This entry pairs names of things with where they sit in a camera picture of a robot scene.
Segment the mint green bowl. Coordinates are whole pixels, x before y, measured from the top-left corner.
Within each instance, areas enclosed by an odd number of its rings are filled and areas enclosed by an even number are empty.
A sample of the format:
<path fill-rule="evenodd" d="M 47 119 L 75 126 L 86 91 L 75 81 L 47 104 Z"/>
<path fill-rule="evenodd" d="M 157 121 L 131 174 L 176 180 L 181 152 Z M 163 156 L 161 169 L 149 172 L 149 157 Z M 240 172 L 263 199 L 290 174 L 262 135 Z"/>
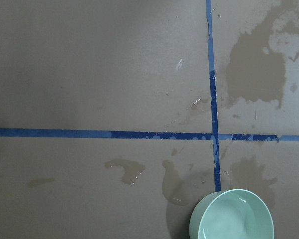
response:
<path fill-rule="evenodd" d="M 245 189 L 214 192 L 195 206 L 191 239 L 273 239 L 274 223 L 264 201 Z"/>

